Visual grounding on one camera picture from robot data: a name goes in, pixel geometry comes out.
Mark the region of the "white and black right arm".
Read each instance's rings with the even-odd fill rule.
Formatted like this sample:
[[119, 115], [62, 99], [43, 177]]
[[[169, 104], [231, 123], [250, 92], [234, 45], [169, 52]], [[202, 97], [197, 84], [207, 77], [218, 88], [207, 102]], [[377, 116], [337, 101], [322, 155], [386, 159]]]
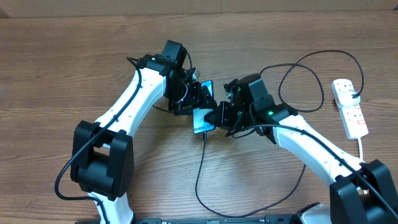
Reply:
[[328, 187], [330, 203], [307, 206], [296, 223], [397, 223], [397, 190], [391, 173], [379, 160], [366, 163], [316, 132], [298, 114], [275, 104], [255, 73], [224, 84], [228, 101], [205, 116], [205, 121], [232, 136], [253, 129], [290, 151]]

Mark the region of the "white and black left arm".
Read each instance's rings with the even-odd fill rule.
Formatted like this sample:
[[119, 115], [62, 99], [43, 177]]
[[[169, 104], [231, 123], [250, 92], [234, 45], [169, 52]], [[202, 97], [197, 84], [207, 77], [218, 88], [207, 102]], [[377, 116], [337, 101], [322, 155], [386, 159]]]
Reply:
[[136, 71], [115, 104], [90, 123], [81, 121], [73, 137], [69, 163], [71, 180], [94, 201], [98, 223], [132, 223], [127, 189], [134, 174], [133, 138], [153, 105], [162, 97], [174, 115], [191, 115], [195, 134], [215, 126], [205, 116], [216, 108], [213, 83], [198, 81], [195, 67], [183, 68], [187, 49], [168, 40], [160, 54], [128, 58]]

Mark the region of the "blue Galaxy smartphone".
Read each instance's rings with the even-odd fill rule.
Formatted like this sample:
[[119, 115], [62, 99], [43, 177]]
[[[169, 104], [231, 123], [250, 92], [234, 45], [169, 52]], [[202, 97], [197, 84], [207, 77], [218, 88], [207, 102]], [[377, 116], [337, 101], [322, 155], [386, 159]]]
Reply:
[[[210, 93], [210, 99], [214, 99], [214, 91], [213, 91], [213, 81], [207, 80], [201, 83], [201, 86], [206, 86]], [[193, 133], [200, 134], [208, 131], [212, 131], [216, 128], [215, 125], [208, 123], [205, 121], [205, 115], [209, 112], [213, 111], [212, 109], [194, 109], [193, 110]]]

